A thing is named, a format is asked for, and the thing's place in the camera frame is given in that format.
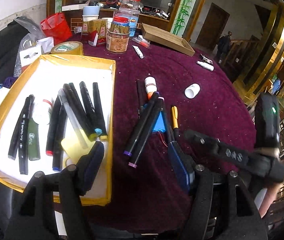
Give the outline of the right hand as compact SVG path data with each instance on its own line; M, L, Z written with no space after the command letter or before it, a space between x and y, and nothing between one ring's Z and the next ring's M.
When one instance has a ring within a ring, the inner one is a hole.
M259 208L261 218L265 216L271 204L276 200L280 188L283 186L284 181L281 183L273 183L267 187L266 194Z

